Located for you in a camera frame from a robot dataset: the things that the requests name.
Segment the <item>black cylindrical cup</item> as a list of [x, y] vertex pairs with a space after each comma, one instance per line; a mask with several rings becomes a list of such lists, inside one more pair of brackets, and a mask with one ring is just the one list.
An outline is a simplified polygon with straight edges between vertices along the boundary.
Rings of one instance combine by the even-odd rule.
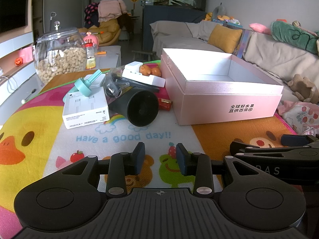
[[156, 119], [159, 101], [153, 92], [133, 87], [110, 102], [109, 110], [123, 115], [134, 126], [144, 127]]

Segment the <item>small red box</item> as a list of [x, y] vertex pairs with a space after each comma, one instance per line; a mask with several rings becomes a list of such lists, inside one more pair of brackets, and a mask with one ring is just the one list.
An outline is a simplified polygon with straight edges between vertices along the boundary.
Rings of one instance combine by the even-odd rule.
[[158, 98], [158, 101], [159, 101], [159, 109], [160, 110], [170, 111], [171, 106], [172, 106], [171, 100]]

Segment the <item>white product box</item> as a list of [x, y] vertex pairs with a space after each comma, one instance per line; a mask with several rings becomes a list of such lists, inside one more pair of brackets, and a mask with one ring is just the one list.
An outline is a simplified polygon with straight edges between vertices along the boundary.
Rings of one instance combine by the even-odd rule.
[[62, 118], [66, 129], [110, 120], [104, 89], [94, 88], [89, 97], [80, 91], [67, 94]]

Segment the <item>clear plastic bag with items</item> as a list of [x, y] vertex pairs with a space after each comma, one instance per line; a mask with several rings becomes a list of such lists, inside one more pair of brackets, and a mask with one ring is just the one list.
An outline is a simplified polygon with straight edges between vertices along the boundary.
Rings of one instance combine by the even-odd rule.
[[110, 98], [118, 98], [123, 92], [130, 87], [128, 81], [122, 78], [124, 67], [111, 68], [104, 79], [104, 92]]

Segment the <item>teal handheld fan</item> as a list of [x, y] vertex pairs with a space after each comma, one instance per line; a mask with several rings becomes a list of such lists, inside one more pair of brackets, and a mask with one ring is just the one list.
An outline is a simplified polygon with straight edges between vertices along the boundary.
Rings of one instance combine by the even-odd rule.
[[88, 97], [91, 95], [91, 84], [102, 74], [101, 70], [94, 72], [88, 79], [79, 78], [75, 81], [73, 92], [80, 92]]

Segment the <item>white long charger box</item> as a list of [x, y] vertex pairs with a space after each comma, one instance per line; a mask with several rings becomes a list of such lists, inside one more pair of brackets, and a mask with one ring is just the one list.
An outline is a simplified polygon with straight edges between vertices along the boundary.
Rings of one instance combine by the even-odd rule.
[[141, 65], [146, 64], [142, 62], [131, 62], [126, 64], [123, 70], [122, 77], [131, 79], [140, 83], [144, 83], [147, 85], [153, 85], [157, 87], [164, 87], [165, 86], [165, 79], [162, 77], [157, 77], [154, 75], [144, 76], [139, 72], [139, 68]]

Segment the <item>brown dog figurine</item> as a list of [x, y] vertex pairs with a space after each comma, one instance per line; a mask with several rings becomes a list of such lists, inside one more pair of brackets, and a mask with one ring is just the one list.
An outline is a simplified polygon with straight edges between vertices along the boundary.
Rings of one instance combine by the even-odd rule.
[[162, 72], [158, 66], [150, 68], [148, 65], [143, 64], [140, 66], [139, 72], [144, 76], [154, 75], [157, 77], [162, 77]]

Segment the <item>pink floral blanket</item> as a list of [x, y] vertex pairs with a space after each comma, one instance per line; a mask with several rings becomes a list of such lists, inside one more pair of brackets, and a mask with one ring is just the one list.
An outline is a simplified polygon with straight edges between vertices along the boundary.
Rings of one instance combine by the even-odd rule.
[[284, 101], [277, 108], [279, 115], [298, 135], [318, 135], [318, 105]]

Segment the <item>brown teddy bear plush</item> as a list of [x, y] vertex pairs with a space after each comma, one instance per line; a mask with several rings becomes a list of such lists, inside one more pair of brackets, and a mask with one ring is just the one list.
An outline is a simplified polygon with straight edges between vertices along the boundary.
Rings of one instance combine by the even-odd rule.
[[312, 104], [318, 104], [318, 89], [314, 83], [307, 77], [295, 74], [293, 79], [288, 82], [288, 87], [300, 101]]

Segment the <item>colourful cartoon play mat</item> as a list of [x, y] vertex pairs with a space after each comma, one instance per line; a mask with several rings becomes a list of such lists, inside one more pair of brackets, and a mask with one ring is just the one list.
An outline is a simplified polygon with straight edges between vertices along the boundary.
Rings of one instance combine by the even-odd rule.
[[207, 125], [180, 126], [173, 111], [159, 111], [146, 127], [112, 114], [107, 122], [67, 129], [62, 120], [62, 97], [72, 83], [41, 93], [21, 106], [1, 127], [1, 238], [12, 238], [21, 225], [14, 198], [25, 186], [89, 155], [108, 159], [129, 152], [138, 142], [146, 147], [140, 175], [127, 177], [127, 187], [189, 187], [194, 177], [183, 176], [174, 162], [176, 145], [220, 160], [233, 140], [261, 147], [279, 147], [293, 130], [278, 115], [271, 118]]

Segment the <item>small red-lid jar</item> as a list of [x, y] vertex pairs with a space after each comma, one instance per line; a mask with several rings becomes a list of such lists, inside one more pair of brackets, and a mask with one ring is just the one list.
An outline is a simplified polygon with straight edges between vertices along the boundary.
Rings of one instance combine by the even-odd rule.
[[87, 50], [87, 64], [86, 69], [90, 70], [96, 67], [95, 53], [97, 52], [96, 45], [94, 43], [85, 44]]

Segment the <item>glass jar of peanuts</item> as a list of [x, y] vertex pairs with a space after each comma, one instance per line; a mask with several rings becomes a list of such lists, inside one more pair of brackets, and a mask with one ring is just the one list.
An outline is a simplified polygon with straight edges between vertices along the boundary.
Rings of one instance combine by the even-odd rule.
[[54, 22], [53, 31], [40, 36], [35, 47], [35, 69], [38, 77], [47, 84], [59, 74], [84, 71], [87, 50], [84, 40], [75, 27], [60, 28]]

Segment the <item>yellow beanbag chair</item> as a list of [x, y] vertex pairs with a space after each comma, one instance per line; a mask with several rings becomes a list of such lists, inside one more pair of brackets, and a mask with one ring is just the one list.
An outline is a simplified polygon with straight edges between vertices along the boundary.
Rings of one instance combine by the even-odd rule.
[[85, 35], [88, 31], [91, 33], [96, 33], [96, 37], [99, 41], [99, 46], [116, 45], [121, 33], [121, 29], [119, 27], [117, 19], [112, 19], [107, 22], [101, 22], [99, 24], [99, 27], [93, 25], [89, 29], [85, 27], [79, 28], [78, 31], [83, 35]]

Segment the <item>green plush pillow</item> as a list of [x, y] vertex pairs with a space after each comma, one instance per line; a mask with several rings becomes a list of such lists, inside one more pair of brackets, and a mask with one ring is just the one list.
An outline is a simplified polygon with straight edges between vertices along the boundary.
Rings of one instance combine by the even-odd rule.
[[318, 55], [316, 43], [318, 40], [317, 36], [283, 21], [272, 22], [270, 29], [274, 40], [290, 44]]

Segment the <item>black television screen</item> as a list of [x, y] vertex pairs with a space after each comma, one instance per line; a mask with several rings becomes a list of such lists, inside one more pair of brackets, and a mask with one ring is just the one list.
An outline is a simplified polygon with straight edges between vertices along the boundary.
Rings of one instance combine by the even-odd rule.
[[28, 0], [0, 0], [1, 33], [28, 24]]

